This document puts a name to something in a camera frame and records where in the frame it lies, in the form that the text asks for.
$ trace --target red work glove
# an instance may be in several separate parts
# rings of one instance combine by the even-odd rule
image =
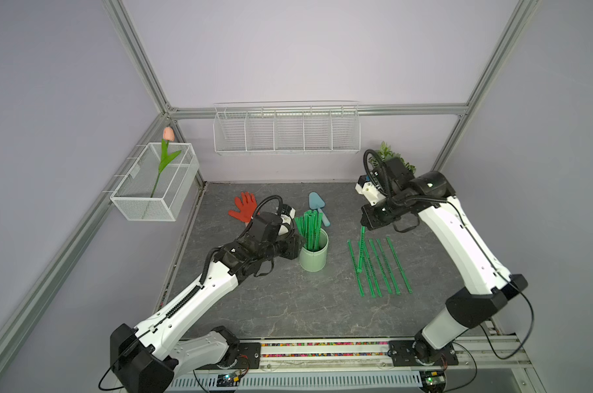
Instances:
[[[242,193],[242,200],[236,197],[236,207],[240,211],[229,210],[229,216],[240,220],[241,222],[248,224],[253,217],[253,213],[257,208],[257,201],[255,195],[249,193]]]

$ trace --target gray table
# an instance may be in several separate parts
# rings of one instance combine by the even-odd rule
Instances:
[[[379,238],[391,262],[401,295],[388,294],[375,264],[383,297],[371,298],[362,273],[365,296],[360,297],[347,239],[354,244],[360,235],[360,207],[366,203],[353,183],[208,184],[191,238],[172,283],[170,298],[194,281],[210,248],[232,241],[244,224],[227,214],[235,209],[240,192],[254,193],[262,200],[279,194],[284,203],[302,215],[308,209],[308,194],[317,192],[327,206],[331,226],[327,265],[321,271],[304,271],[298,262],[277,258],[266,277],[249,277],[224,296],[188,331],[185,338],[206,334],[224,325],[239,338],[413,336],[444,307],[444,301],[461,287],[454,263],[425,223],[412,232],[396,233],[392,226],[367,232]],[[399,226],[413,224],[404,217]],[[412,286],[409,294],[386,245],[390,235]],[[260,271],[267,271],[265,263]]]

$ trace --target white robotic arm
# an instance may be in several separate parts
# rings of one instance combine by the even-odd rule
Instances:
[[[372,169],[368,167],[369,155],[378,164]],[[450,350],[455,338],[495,315],[528,283],[523,276],[511,274],[491,253],[440,172],[414,177],[400,159],[384,162],[373,150],[364,153],[363,162],[366,175],[355,185],[369,201],[362,207],[362,225],[373,230],[393,224],[396,231],[404,233],[416,226],[399,230],[396,221],[407,213],[417,216],[442,242],[465,283],[415,336],[412,355],[418,363],[431,365]]]
[[[264,204],[274,199],[279,202],[277,214],[258,214]],[[259,273],[262,263],[270,261],[272,271],[276,256],[290,260],[298,256],[304,239],[292,225],[294,216],[295,210],[283,205],[281,197],[262,200],[237,239],[210,251],[202,274],[194,282],[134,329],[122,324],[111,334],[109,370],[128,393],[162,392],[176,375],[207,364],[225,368],[235,364],[239,341],[226,327],[216,327],[205,336],[183,343],[180,339],[246,277],[268,274]]]

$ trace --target white wire basket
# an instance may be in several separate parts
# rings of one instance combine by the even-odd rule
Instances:
[[[357,105],[217,110],[214,146],[222,155],[357,153]]]
[[[168,154],[177,151],[181,153],[161,172],[154,195],[150,197],[159,173],[161,143],[151,142],[143,149],[111,194],[111,200],[127,220],[176,220],[198,171],[198,158],[191,144],[168,145]]]

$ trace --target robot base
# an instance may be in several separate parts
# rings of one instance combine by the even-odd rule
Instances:
[[[422,365],[430,365],[430,364],[421,364],[418,359],[415,357],[415,350],[412,347],[414,345],[414,340],[394,340],[388,343],[388,356],[393,359],[393,366],[422,366]],[[456,351],[454,350],[454,346],[450,343],[447,344],[441,350],[442,356],[445,358],[445,361],[448,363],[448,366],[456,366],[458,365],[458,357],[456,356]],[[433,366],[443,366],[443,360],[441,357],[434,360],[434,363],[431,364]]]

